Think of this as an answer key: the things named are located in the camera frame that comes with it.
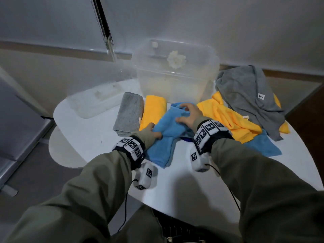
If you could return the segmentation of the person's left hand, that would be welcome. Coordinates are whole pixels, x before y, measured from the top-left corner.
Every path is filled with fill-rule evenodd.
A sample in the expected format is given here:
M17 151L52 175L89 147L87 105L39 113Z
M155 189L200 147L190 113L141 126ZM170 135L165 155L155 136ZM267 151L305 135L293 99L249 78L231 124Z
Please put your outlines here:
M153 128L154 128L155 124L153 122L150 122L145 128L144 130L147 130L152 136L153 138L156 140L160 140L162 138L162 134L160 132L154 132Z

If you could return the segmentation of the person's right hand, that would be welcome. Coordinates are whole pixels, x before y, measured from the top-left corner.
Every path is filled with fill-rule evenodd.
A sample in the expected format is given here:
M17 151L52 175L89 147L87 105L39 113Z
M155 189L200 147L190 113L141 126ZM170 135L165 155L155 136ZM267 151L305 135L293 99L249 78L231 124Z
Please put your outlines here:
M184 107L185 111L188 111L190 113L190 115L188 116L188 117L190 117L190 123L185 124L185 125L187 125L192 130L196 131L197 128L194 127L194 123L195 123L196 119L203 116L202 112L199 110L199 108L196 105L194 105L192 103L181 103L180 107Z

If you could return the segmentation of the blue microfibre cloth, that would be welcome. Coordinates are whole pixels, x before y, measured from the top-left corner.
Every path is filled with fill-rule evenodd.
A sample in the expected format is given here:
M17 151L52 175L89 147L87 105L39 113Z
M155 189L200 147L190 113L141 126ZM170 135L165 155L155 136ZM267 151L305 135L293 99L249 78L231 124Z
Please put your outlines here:
M170 109L154 126L153 131L160 132L162 138L157 139L146 151L146 159L161 168L166 168L171 164L176 142L180 138L192 139L194 136L192 129L175 120L178 117L190 115L190 112L180 105L181 102L171 104Z
M269 139L267 132L262 129L262 133L256 135L251 141L243 144L266 157L274 157L282 155L281 150L274 145Z

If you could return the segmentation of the person's left forearm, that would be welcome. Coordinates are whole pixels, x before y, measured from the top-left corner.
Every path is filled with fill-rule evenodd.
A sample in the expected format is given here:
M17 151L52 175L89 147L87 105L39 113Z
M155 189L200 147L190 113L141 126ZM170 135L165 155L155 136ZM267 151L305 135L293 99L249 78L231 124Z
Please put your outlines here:
M157 218L145 206L121 232L110 235L108 224L125 200L132 168L143 160L143 151L133 153L134 158L131 152L116 147L95 157L58 196L27 209L4 242L164 243Z

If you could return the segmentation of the person's right forearm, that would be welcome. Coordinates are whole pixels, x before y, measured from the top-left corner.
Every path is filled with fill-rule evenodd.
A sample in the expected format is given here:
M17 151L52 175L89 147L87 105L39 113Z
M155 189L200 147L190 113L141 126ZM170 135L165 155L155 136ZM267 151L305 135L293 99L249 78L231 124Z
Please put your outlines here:
M194 127L205 120L196 119ZM232 139L212 145L221 179L240 201L242 243L324 243L324 191Z

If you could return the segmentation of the folded yellow cloth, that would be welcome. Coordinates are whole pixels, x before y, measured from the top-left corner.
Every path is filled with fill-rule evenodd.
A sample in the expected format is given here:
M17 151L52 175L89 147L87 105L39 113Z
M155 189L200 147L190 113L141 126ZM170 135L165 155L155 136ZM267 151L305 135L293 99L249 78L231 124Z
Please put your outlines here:
M149 123L157 124L166 111L167 101L165 98L155 95L146 96L139 130L146 128Z

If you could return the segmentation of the left marker wristband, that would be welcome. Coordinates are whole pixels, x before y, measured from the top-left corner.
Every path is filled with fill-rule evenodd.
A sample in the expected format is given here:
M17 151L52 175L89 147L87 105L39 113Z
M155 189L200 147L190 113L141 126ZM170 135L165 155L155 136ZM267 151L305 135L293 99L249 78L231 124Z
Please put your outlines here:
M115 144L113 151L115 150L126 154L130 160L132 171L140 168L145 159L145 145L135 135L122 138Z

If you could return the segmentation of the marker wristband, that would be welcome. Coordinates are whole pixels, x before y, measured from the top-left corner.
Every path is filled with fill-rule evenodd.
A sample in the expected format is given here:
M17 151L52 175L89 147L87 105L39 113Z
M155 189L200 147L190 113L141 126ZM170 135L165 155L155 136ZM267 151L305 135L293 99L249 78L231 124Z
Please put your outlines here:
M215 120L205 120L198 125L193 138L199 155L211 153L212 145L219 139L234 139L231 132L222 123Z
M145 145L135 135L122 138L115 144L113 151L115 150L126 154L130 160L132 171L140 168L145 159Z

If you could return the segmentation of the right marker wristband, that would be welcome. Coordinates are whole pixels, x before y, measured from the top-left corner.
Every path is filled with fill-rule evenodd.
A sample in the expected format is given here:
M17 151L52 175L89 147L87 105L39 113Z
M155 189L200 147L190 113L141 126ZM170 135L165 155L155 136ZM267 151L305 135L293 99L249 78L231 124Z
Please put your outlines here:
M198 125L193 138L199 155L211 153L212 145L219 139L234 139L231 132L222 123L215 120L205 120Z

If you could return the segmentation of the folded grey cloth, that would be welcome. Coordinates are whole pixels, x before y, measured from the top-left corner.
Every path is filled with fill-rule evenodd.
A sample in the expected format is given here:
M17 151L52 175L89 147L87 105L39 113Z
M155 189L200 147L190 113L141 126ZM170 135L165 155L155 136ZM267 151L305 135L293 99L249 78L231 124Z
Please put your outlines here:
M144 112L144 99L139 94L125 92L119 107L113 130L119 137L139 131Z

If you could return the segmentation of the clear plastic storage bin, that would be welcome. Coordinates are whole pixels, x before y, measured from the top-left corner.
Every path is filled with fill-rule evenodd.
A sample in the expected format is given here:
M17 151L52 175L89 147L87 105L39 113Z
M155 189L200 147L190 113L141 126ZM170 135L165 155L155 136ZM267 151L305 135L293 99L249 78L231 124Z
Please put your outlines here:
M167 61L170 52L177 50L186 56L186 64L172 69ZM169 103L199 103L210 98L213 82L220 67L216 50L207 45L148 39L132 53L143 95L163 97Z

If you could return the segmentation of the white crumpled cloth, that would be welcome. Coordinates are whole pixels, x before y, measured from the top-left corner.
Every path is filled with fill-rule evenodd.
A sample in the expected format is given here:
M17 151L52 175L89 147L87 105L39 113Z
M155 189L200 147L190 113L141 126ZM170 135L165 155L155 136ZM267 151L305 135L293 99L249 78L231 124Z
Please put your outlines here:
M169 53L167 61L169 66L174 70L184 67L187 62L186 56L180 55L177 50Z

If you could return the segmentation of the clear plastic bin lid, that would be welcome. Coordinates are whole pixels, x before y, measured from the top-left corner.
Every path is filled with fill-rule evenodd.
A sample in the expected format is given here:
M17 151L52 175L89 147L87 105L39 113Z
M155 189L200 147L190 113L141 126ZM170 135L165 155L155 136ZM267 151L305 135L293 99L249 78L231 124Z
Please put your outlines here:
M121 82L105 83L68 96L67 102L80 118L89 119L118 106L126 88Z

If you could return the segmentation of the grey bench seat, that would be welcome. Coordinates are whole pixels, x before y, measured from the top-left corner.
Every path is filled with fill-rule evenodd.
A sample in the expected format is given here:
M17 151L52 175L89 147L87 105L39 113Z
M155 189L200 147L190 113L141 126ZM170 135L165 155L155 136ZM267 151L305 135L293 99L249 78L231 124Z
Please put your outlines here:
M0 192L14 197L18 191L7 181L54 125L43 118L34 102L0 66Z

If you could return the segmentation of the black window frame bar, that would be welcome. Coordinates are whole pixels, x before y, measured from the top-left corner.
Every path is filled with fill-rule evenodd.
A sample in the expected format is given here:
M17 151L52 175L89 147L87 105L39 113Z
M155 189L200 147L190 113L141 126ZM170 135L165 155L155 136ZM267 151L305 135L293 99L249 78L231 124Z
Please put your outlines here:
M111 36L111 32L107 23L107 19L104 13L104 9L101 3L101 0L91 0L92 7L97 19L97 23L100 28L100 32L103 37L105 47L107 48L107 54L110 57L110 60L113 62L117 61L117 57L114 52L114 42Z

